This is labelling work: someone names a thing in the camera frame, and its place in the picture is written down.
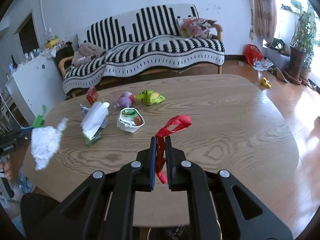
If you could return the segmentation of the person's left hand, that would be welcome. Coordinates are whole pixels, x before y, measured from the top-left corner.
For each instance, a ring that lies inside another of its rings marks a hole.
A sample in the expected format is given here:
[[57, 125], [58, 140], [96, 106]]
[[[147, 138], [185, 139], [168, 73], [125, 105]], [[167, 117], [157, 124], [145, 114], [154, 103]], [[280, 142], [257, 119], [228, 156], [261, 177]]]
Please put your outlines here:
[[11, 180], [12, 179], [12, 166], [11, 166], [10, 155], [7, 155], [6, 162], [1, 161], [0, 168], [4, 171], [5, 178], [7, 178], [7, 180]]

